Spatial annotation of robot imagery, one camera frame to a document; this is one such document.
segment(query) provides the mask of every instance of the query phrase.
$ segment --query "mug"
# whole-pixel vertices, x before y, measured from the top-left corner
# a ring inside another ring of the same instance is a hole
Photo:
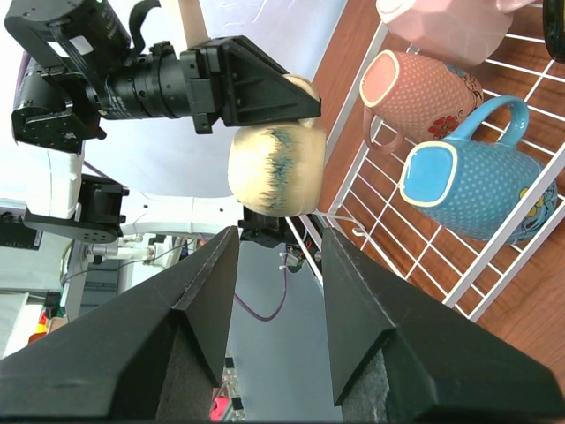
[[[481,122],[505,105],[512,118],[501,139],[496,143],[471,140]],[[400,179],[403,199],[459,235],[489,240],[544,169],[516,149],[528,120],[526,103],[505,95],[480,106],[446,139],[414,147]],[[556,202],[554,181],[506,243],[532,237],[555,211]]]
[[[285,78],[320,99],[307,79]],[[228,161],[230,190],[246,208],[264,216],[311,214],[320,200],[326,141],[316,118],[239,128]]]
[[[388,30],[424,54],[463,68],[491,56],[512,24],[512,11],[534,0],[377,0]]]
[[[482,87],[467,72],[430,57],[390,50],[368,66],[359,93],[365,105],[365,142],[383,155],[397,150],[404,137],[443,139],[483,102]],[[387,145],[371,141],[375,115],[398,132]]]

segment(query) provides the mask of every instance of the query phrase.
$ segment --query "red object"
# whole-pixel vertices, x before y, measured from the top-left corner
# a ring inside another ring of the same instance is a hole
[[[210,420],[218,422],[222,419],[223,413],[225,413],[226,408],[230,404],[230,398],[225,396],[219,396],[214,400],[214,408],[210,413]]]

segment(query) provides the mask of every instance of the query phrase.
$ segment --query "gray floor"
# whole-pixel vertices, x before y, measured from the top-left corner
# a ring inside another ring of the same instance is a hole
[[[237,293],[269,315],[283,295],[276,249],[241,245]],[[253,319],[234,303],[230,345],[248,420],[341,421],[333,407],[324,299],[304,266],[288,277],[286,302],[271,322]]]

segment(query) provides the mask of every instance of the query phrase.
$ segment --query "dish rack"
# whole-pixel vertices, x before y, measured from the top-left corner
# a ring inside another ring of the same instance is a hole
[[[387,27],[381,23],[329,135],[329,146],[339,138],[358,98],[361,76],[383,48],[387,37]],[[412,46],[407,51],[418,54]],[[562,202],[565,179],[561,175],[565,166],[565,144],[562,143],[565,107],[560,112],[555,107],[558,106],[555,98],[547,98],[548,93],[561,93],[565,99],[565,65],[556,64],[546,52],[541,4],[531,4],[517,11],[501,47],[470,73],[483,85],[485,101],[499,95],[524,98],[531,112],[531,122],[519,149],[546,165],[493,238],[487,243],[462,238],[403,203],[398,180],[404,159],[415,146],[411,140],[406,140],[399,150],[387,156],[369,151],[364,142],[355,144],[355,148],[359,146],[357,155],[328,211],[330,215],[346,218],[330,217],[328,222],[377,262],[476,322],[565,216]],[[497,141],[505,133],[508,122],[509,112],[494,112],[479,127],[474,140]],[[374,140],[388,142],[395,134],[396,131],[380,119],[373,122]],[[504,246],[504,241],[555,179],[560,195],[553,215],[534,238],[518,246]],[[305,217],[302,220],[313,234],[308,220]],[[319,234],[313,238],[320,243]],[[313,261],[311,264],[323,285],[322,275]]]

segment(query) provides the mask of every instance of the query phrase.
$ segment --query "light pink mug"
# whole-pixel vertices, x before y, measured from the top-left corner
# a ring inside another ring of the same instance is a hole
[[[365,105],[365,143],[386,155],[408,137],[413,141],[441,140],[483,103],[476,78],[451,64],[421,55],[383,50],[361,79]],[[375,116],[395,128],[395,139],[383,146],[372,142]]]
[[[463,68],[491,56],[512,24],[512,11],[535,0],[377,0],[388,30],[442,62]]]

